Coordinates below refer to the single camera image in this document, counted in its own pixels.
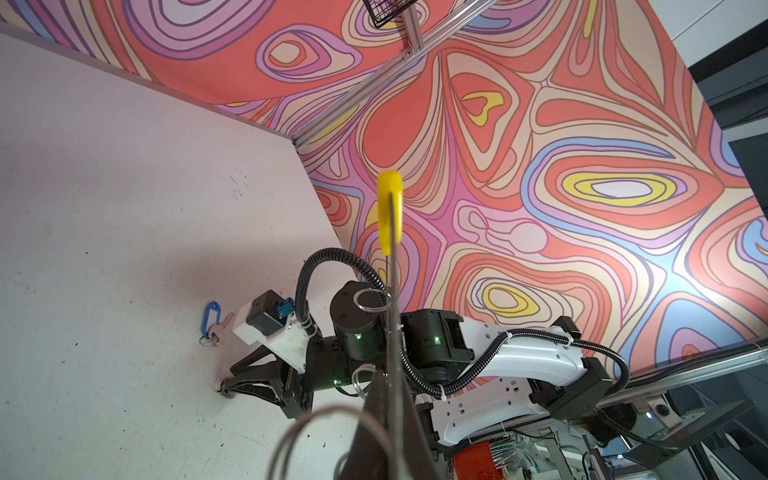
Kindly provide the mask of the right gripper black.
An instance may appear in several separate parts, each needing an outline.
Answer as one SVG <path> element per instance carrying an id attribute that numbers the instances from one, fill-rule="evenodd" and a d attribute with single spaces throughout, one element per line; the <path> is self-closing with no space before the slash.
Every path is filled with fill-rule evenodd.
<path id="1" fill-rule="evenodd" d="M 340 342 L 330 337 L 309 344 L 304 373 L 290 366 L 282 372 L 282 360 L 266 346 L 260 346 L 230 367 L 231 377 L 220 383 L 218 393 L 229 399 L 237 395 L 255 397 L 280 406 L 288 419 L 296 419 L 312 410 L 318 391 L 335 390 L 359 398 L 352 386 L 352 374 L 365 363 L 380 367 L 376 361 L 352 359 Z M 281 373 L 284 382 L 279 379 Z"/>

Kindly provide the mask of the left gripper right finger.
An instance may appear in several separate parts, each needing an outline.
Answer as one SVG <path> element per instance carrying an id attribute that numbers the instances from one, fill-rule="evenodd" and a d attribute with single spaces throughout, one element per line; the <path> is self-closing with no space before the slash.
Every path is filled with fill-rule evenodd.
<path id="1" fill-rule="evenodd" d="M 401 386 L 399 399 L 403 402 L 401 421 L 403 445 L 399 453 L 404 460 L 405 479 L 444 479 L 447 467 L 444 462 L 436 461 L 430 450 L 422 416 L 414 404 L 405 380 L 401 381 Z"/>

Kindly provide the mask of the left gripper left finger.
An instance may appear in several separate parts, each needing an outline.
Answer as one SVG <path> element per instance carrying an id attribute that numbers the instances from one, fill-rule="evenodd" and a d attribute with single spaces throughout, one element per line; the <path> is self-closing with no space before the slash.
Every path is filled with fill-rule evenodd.
<path id="1" fill-rule="evenodd" d="M 336 479 L 384 480 L 389 478 L 389 458 L 382 444 L 390 446 L 388 436 L 388 387 L 382 373 L 372 377 L 363 412 L 383 428 L 384 441 L 379 441 L 371 430 L 358 422 L 351 446 L 335 472 Z"/>

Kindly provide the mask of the metal keyring disc yellow handle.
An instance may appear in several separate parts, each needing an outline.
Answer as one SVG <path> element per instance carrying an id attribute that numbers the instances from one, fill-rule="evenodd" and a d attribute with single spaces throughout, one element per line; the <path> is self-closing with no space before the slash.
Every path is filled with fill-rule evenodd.
<path id="1" fill-rule="evenodd" d="M 384 290 L 386 313 L 387 364 L 384 393 L 388 401 L 387 414 L 382 421 L 373 414 L 349 405 L 337 404 L 322 407 L 299 418 L 296 425 L 280 438 L 271 456 L 266 477 L 284 479 L 288 473 L 290 458 L 296 441 L 303 430 L 319 419 L 343 415 L 357 422 L 376 441 L 386 455 L 388 479 L 411 479 L 413 475 L 405 455 L 405 406 L 404 374 L 400 352 L 402 347 L 401 313 L 399 311 L 399 274 L 397 247 L 402 237 L 403 180 L 396 171 L 385 171 L 378 178 L 378 230 L 383 241 L 382 252 L 386 258 L 387 286 Z"/>

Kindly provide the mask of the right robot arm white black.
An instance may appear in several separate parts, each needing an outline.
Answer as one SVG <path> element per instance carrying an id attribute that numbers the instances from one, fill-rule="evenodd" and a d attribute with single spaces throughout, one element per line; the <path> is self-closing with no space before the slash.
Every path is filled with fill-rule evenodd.
<path id="1" fill-rule="evenodd" d="M 319 391 L 365 396 L 387 369 L 388 307 L 364 259 L 336 247 L 313 253 L 293 297 L 270 290 L 236 314 L 234 334 L 252 352 L 220 394 L 259 398 L 290 419 Z M 518 417 L 578 420 L 631 379 L 617 352 L 584 340 L 567 316 L 546 329 L 511 328 L 428 308 L 403 313 L 400 327 L 398 366 L 409 394 L 427 397 L 421 422 L 439 447 Z"/>

